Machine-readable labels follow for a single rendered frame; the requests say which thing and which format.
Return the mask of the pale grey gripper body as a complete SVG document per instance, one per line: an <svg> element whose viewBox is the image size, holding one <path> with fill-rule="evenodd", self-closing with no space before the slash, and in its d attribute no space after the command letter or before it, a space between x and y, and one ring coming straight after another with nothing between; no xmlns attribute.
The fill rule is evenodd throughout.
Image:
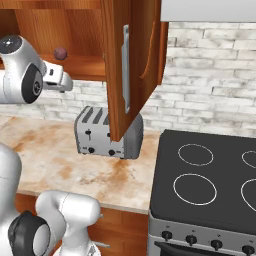
<svg viewBox="0 0 256 256"><path fill-rule="evenodd" d="M63 77L59 82L43 82L43 88L46 90L55 90L66 92L73 90L73 80L68 73L64 72Z"/></svg>

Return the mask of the wooden cabinet door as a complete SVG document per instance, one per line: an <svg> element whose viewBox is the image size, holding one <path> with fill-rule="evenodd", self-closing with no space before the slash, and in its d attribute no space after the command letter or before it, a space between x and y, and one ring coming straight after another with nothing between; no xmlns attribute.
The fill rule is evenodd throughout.
<svg viewBox="0 0 256 256"><path fill-rule="evenodd" d="M168 24L162 0L101 0L110 136L120 140L155 88L162 83ZM123 26L129 25L130 110L122 96Z"/></svg>

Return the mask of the wooden base cabinet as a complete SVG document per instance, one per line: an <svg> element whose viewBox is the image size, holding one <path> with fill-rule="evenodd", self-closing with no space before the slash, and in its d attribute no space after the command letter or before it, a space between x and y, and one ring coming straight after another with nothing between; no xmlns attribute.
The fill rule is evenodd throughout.
<svg viewBox="0 0 256 256"><path fill-rule="evenodd" d="M88 228L91 239L101 242L102 256L146 256L149 203L120 204L98 197L102 217Z"/></svg>

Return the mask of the red onion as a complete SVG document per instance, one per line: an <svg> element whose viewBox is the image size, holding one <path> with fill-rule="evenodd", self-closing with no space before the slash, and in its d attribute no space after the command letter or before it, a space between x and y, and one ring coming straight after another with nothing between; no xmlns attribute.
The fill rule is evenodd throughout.
<svg viewBox="0 0 256 256"><path fill-rule="evenodd" d="M63 47L57 47L54 49L54 57L57 60L65 60L68 56L67 50Z"/></svg>

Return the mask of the silver toaster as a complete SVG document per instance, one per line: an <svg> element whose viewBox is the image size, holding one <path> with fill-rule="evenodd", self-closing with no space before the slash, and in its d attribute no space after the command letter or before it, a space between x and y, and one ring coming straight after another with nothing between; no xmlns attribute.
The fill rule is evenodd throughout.
<svg viewBox="0 0 256 256"><path fill-rule="evenodd" d="M110 138L108 109L86 106L74 122L77 151L120 159L137 159L144 136L141 114L138 114L121 138L115 142Z"/></svg>

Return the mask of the grey range hood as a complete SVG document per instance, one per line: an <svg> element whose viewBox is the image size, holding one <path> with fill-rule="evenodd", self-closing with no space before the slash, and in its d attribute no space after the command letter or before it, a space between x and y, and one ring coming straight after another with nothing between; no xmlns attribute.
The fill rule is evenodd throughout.
<svg viewBox="0 0 256 256"><path fill-rule="evenodd" d="M162 0L161 20L168 22L256 22L256 0Z"/></svg>

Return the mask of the black hob stove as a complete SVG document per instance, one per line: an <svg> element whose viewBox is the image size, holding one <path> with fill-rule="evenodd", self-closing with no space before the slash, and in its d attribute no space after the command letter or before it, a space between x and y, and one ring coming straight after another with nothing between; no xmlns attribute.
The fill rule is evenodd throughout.
<svg viewBox="0 0 256 256"><path fill-rule="evenodd" d="M170 231L168 241L161 236ZM197 243L190 246L188 235ZM212 240L223 247L216 251ZM256 138L166 130L149 207L147 256L256 256Z"/></svg>

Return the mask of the open wooden wall cabinet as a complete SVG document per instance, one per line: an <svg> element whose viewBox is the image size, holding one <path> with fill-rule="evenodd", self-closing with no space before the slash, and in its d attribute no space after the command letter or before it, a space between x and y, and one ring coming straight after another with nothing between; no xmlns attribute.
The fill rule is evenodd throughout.
<svg viewBox="0 0 256 256"><path fill-rule="evenodd" d="M0 38L12 34L76 80L106 79L100 0L0 0ZM57 47L65 60L54 57Z"/></svg>

